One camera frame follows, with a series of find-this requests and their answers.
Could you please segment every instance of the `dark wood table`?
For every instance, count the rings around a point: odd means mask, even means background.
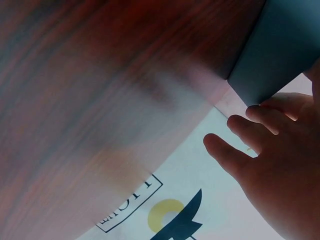
[[[227,89],[264,0],[1,0],[0,239],[72,240]]]

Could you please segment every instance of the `rectangular border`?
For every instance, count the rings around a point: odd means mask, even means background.
[[[105,234],[107,234],[108,232],[110,232],[112,229],[114,229],[115,227],[117,227],[118,225],[122,224],[127,218],[129,218],[136,210],[138,210],[138,208],[140,208],[146,201],[148,201],[164,184],[154,175],[152,174],[152,177],[154,177],[159,183],[160,186],[146,199],[144,200],[132,213],[130,213],[125,219],[123,219],[121,222],[119,222],[117,225],[114,225],[112,228],[110,228],[108,231],[103,230],[101,227],[99,227],[97,224],[95,226],[97,226],[99,229],[101,229],[101,231],[103,231]]]

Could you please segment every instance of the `hand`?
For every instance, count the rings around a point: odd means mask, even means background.
[[[287,240],[320,240],[320,61],[306,74],[313,96],[279,93],[231,116],[233,133],[258,157],[214,134],[209,154],[241,185],[264,219]]]

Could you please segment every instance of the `yellow circle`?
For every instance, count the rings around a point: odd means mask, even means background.
[[[169,212],[180,213],[184,209],[184,205],[175,199],[165,199],[158,202],[156,205],[151,208],[148,216],[148,225],[149,228],[158,233],[164,226],[162,221],[164,216]]]

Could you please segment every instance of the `gray object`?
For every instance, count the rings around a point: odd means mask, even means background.
[[[247,104],[270,98],[320,57],[320,0],[267,0],[228,82]]]

